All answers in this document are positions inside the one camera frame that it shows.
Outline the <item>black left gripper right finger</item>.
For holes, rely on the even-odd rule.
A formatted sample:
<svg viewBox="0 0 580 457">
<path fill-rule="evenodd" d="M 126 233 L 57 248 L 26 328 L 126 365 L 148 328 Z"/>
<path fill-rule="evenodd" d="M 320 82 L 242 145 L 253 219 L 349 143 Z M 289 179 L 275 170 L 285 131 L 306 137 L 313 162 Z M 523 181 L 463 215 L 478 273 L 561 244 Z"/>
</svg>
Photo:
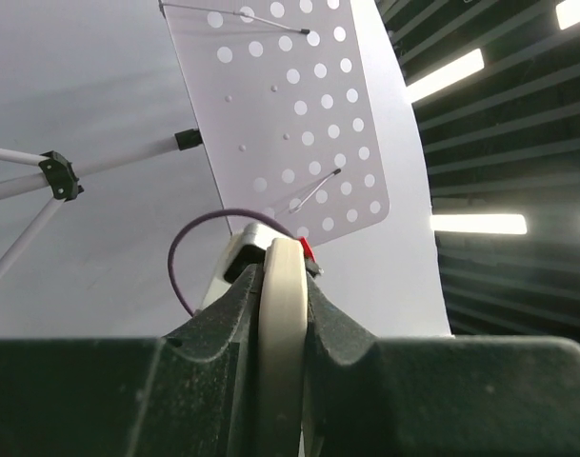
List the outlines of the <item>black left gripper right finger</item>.
<svg viewBox="0 0 580 457">
<path fill-rule="evenodd" d="M 580 456 L 580 345 L 381 338 L 308 280 L 309 456 Z"/>
</svg>

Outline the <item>phone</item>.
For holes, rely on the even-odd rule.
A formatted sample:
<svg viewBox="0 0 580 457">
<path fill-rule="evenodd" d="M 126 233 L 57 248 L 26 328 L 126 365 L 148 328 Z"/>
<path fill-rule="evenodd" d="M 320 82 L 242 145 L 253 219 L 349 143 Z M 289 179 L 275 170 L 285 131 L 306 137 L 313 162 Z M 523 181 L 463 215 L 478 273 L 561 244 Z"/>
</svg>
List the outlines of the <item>phone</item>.
<svg viewBox="0 0 580 457">
<path fill-rule="evenodd" d="M 303 410 L 308 281 L 300 242 L 272 241 L 258 309 L 255 454 L 296 456 Z"/>
</svg>

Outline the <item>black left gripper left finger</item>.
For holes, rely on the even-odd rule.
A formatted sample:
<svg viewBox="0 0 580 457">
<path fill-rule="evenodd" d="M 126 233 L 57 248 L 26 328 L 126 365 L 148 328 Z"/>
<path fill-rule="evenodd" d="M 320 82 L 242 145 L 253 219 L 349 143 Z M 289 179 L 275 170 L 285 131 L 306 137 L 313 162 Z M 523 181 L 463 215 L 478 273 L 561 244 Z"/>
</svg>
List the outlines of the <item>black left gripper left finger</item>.
<svg viewBox="0 0 580 457">
<path fill-rule="evenodd" d="M 0 456 L 253 455 L 262 280 L 163 337 L 0 339 Z"/>
</svg>

